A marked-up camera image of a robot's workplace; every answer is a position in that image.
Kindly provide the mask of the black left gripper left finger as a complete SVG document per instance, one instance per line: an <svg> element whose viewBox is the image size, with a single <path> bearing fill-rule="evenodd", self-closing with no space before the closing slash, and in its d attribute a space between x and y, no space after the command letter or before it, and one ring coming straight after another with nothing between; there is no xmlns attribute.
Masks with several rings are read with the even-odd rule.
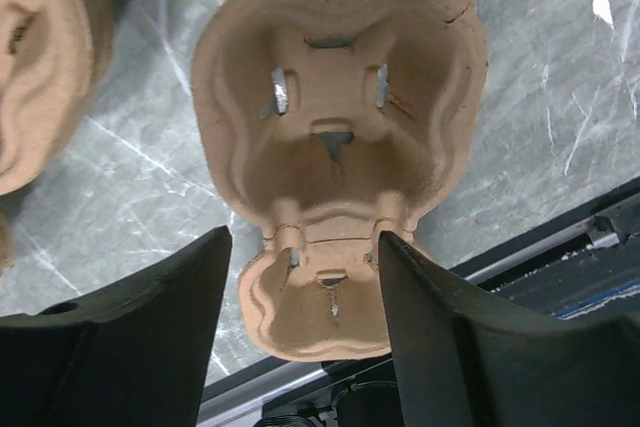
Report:
<svg viewBox="0 0 640 427"><path fill-rule="evenodd" d="M193 426L226 284L215 228L87 295L1 321L5 426Z"/></svg>

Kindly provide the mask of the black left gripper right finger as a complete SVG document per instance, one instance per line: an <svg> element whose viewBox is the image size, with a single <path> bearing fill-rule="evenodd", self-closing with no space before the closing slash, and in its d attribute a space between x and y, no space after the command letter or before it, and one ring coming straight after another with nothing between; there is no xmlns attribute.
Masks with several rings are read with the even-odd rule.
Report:
<svg viewBox="0 0 640 427"><path fill-rule="evenodd" d="M379 273L408 426L635 426L639 316L560 320L380 235Z"/></svg>

